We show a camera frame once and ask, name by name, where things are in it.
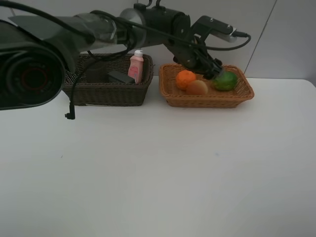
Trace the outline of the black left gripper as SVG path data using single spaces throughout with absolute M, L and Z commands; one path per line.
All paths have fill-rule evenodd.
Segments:
M 202 74 L 205 79 L 214 79 L 224 72 L 222 62 L 212 58 L 206 49 L 187 46 L 170 38 L 164 39 L 163 42 L 174 55 L 175 63 L 195 74 Z

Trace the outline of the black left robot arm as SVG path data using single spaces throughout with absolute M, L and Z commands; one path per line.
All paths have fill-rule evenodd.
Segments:
M 115 17 L 100 10 L 55 17 L 12 1 L 2 7 L 26 11 L 0 23 L 0 108 L 23 109 L 50 102 L 62 90 L 66 74 L 76 70 L 84 51 L 122 44 L 124 51 L 102 57 L 114 61 L 135 48 L 163 44 L 177 63 L 207 79 L 222 72 L 221 61 L 208 54 L 205 39 L 224 31 L 224 23 L 190 17 L 157 3 L 136 3 Z

